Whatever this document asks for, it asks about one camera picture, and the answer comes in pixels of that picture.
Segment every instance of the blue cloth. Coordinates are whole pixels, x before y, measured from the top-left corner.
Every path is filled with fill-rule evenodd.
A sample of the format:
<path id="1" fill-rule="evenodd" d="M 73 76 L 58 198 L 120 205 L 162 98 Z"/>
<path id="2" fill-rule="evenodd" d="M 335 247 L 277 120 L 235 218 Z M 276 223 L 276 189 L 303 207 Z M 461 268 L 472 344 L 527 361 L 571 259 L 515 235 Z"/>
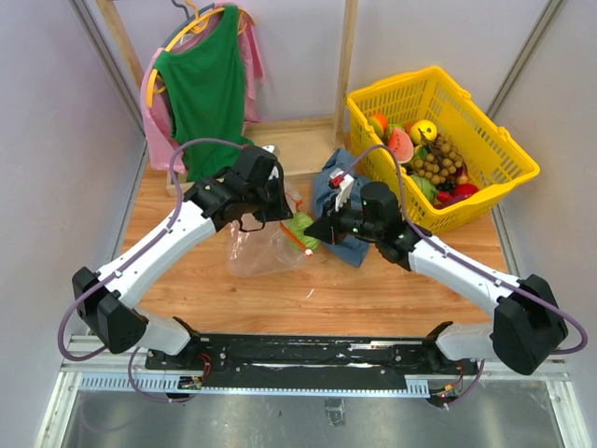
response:
<path id="1" fill-rule="evenodd" d="M 336 152 L 326 162 L 322 171 L 313 180 L 313 197 L 312 207 L 315 217 L 320 217 L 324 204 L 332 197 L 333 190 L 329 187 L 327 182 L 329 176 L 336 168 L 345 171 L 346 168 L 354 161 L 354 156 L 346 149 L 338 148 Z M 354 176 L 353 190 L 351 191 L 350 201 L 354 209 L 361 209 L 360 192 L 361 188 L 369 183 L 371 180 L 363 175 Z M 353 236 L 347 236 L 339 245 L 325 245 L 327 249 L 343 261 L 358 268 L 365 259 L 369 251 L 369 244 L 364 241 L 357 240 Z"/>

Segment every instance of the orange hanger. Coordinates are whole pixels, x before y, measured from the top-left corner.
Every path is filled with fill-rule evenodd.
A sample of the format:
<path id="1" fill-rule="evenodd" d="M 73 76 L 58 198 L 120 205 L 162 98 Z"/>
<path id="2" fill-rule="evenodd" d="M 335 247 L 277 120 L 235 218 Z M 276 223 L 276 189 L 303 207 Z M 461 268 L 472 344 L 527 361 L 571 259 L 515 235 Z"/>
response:
<path id="1" fill-rule="evenodd" d="M 209 23 L 209 18 L 218 12 L 224 11 L 223 7 L 218 7 L 216 9 L 212 9 L 211 11 L 209 11 L 206 14 L 203 14 L 202 16 L 199 16 L 198 10 L 195 7 L 194 7 L 194 9 L 195 9 L 195 20 L 191 21 L 186 27 L 184 27 L 182 30 L 180 30 L 180 32 L 174 37 L 174 39 L 172 39 L 172 41 L 168 44 L 168 46 L 164 49 L 164 51 L 170 51 L 171 49 L 173 49 L 174 46 L 176 45 L 176 43 L 180 39 L 182 39 L 183 35 L 187 34 L 189 31 L 191 31 L 191 29 L 193 29 L 193 28 L 195 29 L 195 31 L 193 31 L 193 33 L 200 33 L 203 30 L 205 30 L 205 28 L 207 28 L 207 24 Z M 242 17 L 244 14 L 246 16 L 246 18 L 249 20 L 249 22 L 251 22 L 252 25 L 255 25 L 255 21 L 251 17 L 251 14 L 246 12 L 241 7 L 239 7 L 239 10 L 241 12 L 239 14 L 239 23 L 241 23 Z M 243 22 L 243 26 L 239 29 L 238 34 L 241 35 L 245 29 L 246 29 L 246 21 Z M 151 108 L 151 106 L 153 105 L 153 94 L 154 94 L 154 87 L 156 85 L 157 76 L 158 76 L 158 70 L 154 68 L 151 71 L 151 75 L 149 75 L 149 80 L 147 82 L 146 103 L 147 103 L 147 107 L 149 107 L 149 108 Z"/>

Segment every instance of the plastic bag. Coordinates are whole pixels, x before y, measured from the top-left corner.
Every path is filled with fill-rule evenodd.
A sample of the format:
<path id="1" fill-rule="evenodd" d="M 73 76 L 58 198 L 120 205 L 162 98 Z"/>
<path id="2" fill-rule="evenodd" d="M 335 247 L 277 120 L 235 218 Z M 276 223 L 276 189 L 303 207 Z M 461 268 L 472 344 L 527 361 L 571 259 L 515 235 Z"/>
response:
<path id="1" fill-rule="evenodd" d="M 290 209 L 299 210 L 302 198 L 299 192 L 285 183 L 285 194 Z M 240 231 L 235 222 L 230 225 L 228 268 L 232 275 L 251 277 L 297 269 L 311 254 L 286 227 L 287 221 L 268 222 L 260 231 Z M 252 215 L 243 216 L 243 227 L 248 230 L 262 226 Z"/>

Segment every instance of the metal frame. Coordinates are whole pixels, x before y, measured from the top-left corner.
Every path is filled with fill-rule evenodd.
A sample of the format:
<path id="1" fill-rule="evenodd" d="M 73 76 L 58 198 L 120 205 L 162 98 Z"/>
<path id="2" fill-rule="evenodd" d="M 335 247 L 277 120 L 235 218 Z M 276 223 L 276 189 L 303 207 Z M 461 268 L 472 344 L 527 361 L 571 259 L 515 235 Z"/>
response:
<path id="1" fill-rule="evenodd" d="M 69 350 L 74 353 L 86 353 L 96 349 L 101 342 L 95 336 L 74 336 Z M 78 391 L 111 390 L 132 392 L 128 385 L 127 366 L 132 350 L 120 355 L 102 353 L 98 357 L 81 363 L 65 361 L 52 394 L 43 426 L 37 438 L 36 447 L 46 448 L 61 446 Z M 147 350 L 139 351 L 139 360 L 145 358 Z M 134 364 L 135 378 L 147 392 L 174 391 L 173 385 L 179 376 L 202 375 L 202 371 L 147 371 L 143 362 Z M 237 395 L 309 395 L 320 397 L 426 397 L 429 380 L 451 380 L 449 375 L 406 375 L 408 390 L 395 393 L 371 393 L 370 391 L 345 391 L 314 389 L 299 393 L 277 389 L 227 389 L 224 387 L 205 387 L 202 394 L 237 394 Z M 496 381 L 541 381 L 548 388 L 550 403 L 562 434 L 566 448 L 584 448 L 590 446 L 590 438 L 582 413 L 576 400 L 576 394 L 565 362 L 558 357 L 551 357 L 530 376 L 519 375 L 499 361 L 487 361 L 481 377 L 483 383 Z"/>
<path id="2" fill-rule="evenodd" d="M 81 27 L 85 31 L 85 34 L 90 39 L 91 45 L 95 48 L 98 57 L 104 64 L 105 70 L 112 80 L 114 88 L 118 93 L 118 96 L 124 103 L 127 112 L 131 116 L 135 126 L 140 133 L 144 133 L 143 121 L 141 119 L 141 110 L 137 104 L 137 100 L 133 97 L 131 91 L 127 87 L 127 82 L 122 75 L 122 72 L 118 69 L 118 64 L 110 51 L 110 48 L 105 42 L 102 32 L 97 25 L 97 22 L 93 18 L 90 9 L 85 0 L 68 0 L 71 5 L 73 12 L 76 15 Z"/>
<path id="3" fill-rule="evenodd" d="M 549 28 L 557 19 L 566 2 L 567 0 L 549 0 L 546 6 L 544 7 L 543 11 L 541 12 L 541 15 L 539 16 L 539 19 L 535 23 L 533 30 L 531 31 L 529 37 L 522 46 L 521 51 L 519 52 L 518 56 L 516 57 L 516 60 L 510 67 L 510 70 L 506 75 L 504 82 L 502 83 L 500 89 L 493 98 L 493 101 L 489 106 L 489 109 L 487 110 L 487 116 L 491 120 L 495 119 L 500 109 L 506 102 L 507 97 L 514 89 L 514 86 L 520 79 L 522 72 L 535 55 L 536 50 L 539 48 L 539 45 L 547 35 Z M 510 239 L 508 237 L 507 225 L 504 218 L 504 210 L 502 209 L 500 204 L 497 204 L 493 208 L 492 215 L 493 222 L 495 223 L 497 234 L 500 239 L 502 250 L 504 252 L 504 258 L 506 259 L 506 266 L 508 268 L 508 271 L 510 273 L 520 276 L 521 272 L 516 261 L 516 256 L 512 249 L 512 244 L 510 243 Z"/>

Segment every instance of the green shirt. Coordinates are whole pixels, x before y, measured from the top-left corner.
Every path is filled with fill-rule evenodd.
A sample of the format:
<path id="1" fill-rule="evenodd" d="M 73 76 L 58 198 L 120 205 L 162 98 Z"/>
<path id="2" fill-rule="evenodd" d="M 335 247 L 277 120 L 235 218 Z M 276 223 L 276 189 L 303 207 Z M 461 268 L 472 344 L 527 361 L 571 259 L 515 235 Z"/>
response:
<path id="1" fill-rule="evenodd" d="M 182 53 L 163 51 L 155 62 L 170 98 L 172 138 L 180 144 L 200 137 L 253 143 L 242 134 L 245 74 L 238 19 L 238 7 L 226 6 L 220 23 L 200 44 Z M 238 155 L 238 149 L 218 144 L 188 147 L 183 155 L 187 180 L 213 175 Z"/>

